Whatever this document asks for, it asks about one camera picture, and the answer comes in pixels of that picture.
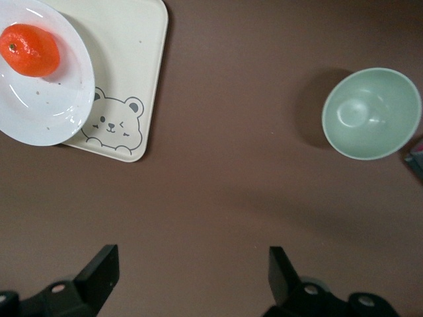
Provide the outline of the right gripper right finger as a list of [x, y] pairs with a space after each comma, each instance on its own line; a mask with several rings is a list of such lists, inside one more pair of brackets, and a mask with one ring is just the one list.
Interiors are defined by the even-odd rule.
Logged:
[[269, 248], [268, 282], [275, 300], [265, 316], [398, 316], [382, 297], [352, 293], [347, 301], [314, 281], [302, 281], [280, 246]]

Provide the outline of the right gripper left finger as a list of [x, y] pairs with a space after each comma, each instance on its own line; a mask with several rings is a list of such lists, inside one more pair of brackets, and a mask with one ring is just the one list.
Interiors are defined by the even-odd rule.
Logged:
[[16, 291], [1, 291], [1, 315], [97, 316], [118, 281], [118, 246], [109, 244], [73, 279], [56, 281], [24, 300]]

